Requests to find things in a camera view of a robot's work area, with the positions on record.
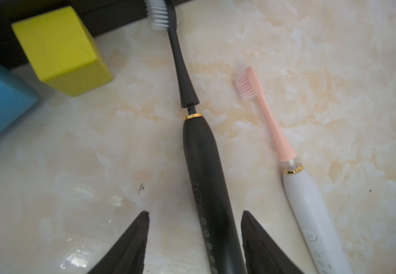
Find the white pink electric toothbrush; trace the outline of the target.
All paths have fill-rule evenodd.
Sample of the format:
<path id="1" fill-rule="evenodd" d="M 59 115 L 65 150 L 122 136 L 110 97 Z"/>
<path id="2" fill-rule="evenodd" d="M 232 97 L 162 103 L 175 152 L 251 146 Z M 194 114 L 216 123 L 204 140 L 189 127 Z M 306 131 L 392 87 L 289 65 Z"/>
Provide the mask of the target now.
<path id="1" fill-rule="evenodd" d="M 307 247 L 320 274 L 352 274 L 353 267 L 341 243 L 317 184 L 296 161 L 297 153 L 284 135 L 266 100 L 260 79 L 252 67 L 234 81 L 242 99 L 256 97 L 283 164 L 283 184 Z"/>

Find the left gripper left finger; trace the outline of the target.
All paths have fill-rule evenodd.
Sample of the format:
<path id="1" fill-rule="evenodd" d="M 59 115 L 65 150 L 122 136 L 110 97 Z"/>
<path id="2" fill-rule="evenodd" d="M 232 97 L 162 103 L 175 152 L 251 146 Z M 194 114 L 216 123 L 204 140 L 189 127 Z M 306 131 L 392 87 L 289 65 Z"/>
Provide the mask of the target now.
<path id="1" fill-rule="evenodd" d="M 149 212 L 141 212 L 89 274 L 142 274 L 149 232 Z"/>

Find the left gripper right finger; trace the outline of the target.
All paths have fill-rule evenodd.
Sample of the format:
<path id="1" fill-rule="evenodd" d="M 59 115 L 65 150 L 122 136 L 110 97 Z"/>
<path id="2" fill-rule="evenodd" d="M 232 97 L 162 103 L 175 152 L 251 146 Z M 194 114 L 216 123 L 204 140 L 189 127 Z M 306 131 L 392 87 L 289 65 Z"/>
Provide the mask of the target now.
<path id="1" fill-rule="evenodd" d="M 241 233 L 249 274 L 303 274 L 249 211 L 242 214 Z"/>

